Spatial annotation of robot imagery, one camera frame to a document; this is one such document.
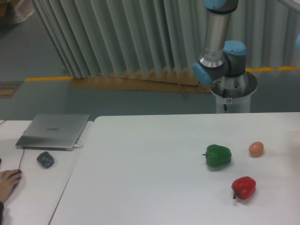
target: yellow floor line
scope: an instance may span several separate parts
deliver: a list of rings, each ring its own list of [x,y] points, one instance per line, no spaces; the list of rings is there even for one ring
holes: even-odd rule
[[[284,70],[300,70],[300,67],[279,67],[277,71],[284,71]],[[262,68],[247,68],[247,72],[263,72],[263,71],[276,71],[271,67],[262,67]],[[55,76],[55,77],[36,77],[36,78],[26,78],[25,81],[62,81],[62,80],[71,80],[70,76]]]

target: red bell pepper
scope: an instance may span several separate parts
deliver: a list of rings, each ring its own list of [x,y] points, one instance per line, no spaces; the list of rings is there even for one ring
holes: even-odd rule
[[[231,185],[234,191],[233,199],[236,199],[236,196],[242,200],[249,198],[255,191],[255,186],[256,182],[251,177],[238,178]]]

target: finger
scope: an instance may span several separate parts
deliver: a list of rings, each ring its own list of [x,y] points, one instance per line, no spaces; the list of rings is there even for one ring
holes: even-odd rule
[[[9,175],[7,179],[11,178],[12,176],[16,175],[17,173],[22,173],[22,171],[21,171],[21,170],[18,170],[17,172],[15,172],[15,173]]]
[[[0,178],[2,178],[9,170],[5,170],[5,171],[2,171],[0,172]]]
[[[13,188],[16,184],[18,184],[20,182],[20,180],[14,180],[10,183],[11,188]]]
[[[21,174],[22,174],[22,173],[19,172],[19,173],[15,174],[15,175],[11,176],[7,181],[8,181],[9,183],[11,183],[11,182],[13,182],[14,180],[18,179],[18,178],[21,176]]]
[[[13,174],[17,174],[17,173],[18,173],[18,170],[9,170],[3,175],[3,178],[8,179]]]

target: silver laptop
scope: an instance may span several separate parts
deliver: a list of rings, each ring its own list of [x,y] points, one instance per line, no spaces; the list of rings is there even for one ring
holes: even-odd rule
[[[89,115],[37,115],[15,144],[18,148],[39,150],[73,150]]]

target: brown egg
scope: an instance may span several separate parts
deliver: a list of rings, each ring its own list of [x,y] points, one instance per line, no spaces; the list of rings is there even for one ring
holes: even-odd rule
[[[263,143],[254,142],[249,146],[249,152],[253,157],[259,157],[263,153]]]

